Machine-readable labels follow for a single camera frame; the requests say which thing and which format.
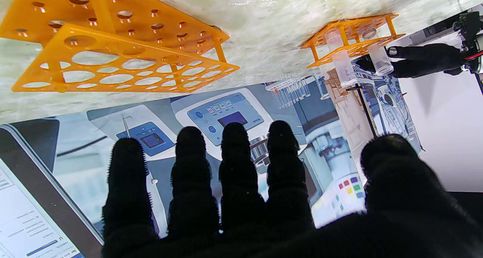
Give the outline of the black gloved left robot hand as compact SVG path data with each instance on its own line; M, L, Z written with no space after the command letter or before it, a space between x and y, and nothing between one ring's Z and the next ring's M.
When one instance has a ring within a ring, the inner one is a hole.
M397 58L391 76L395 78L418 78L443 72L452 76L462 72L466 53L459 48L443 43L424 46L391 46L388 57Z

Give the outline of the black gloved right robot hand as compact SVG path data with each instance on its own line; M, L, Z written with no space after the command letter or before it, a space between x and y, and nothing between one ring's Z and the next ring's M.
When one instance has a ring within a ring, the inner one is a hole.
M399 134L362 150L365 208L316 228L298 142L285 121L268 133L268 199L258 191L248 135L223 129L219 181L212 195L200 130L177 136L171 169L168 235L159 238L139 141L113 146L102 208L104 258L481 258L482 227L449 195L433 170Z

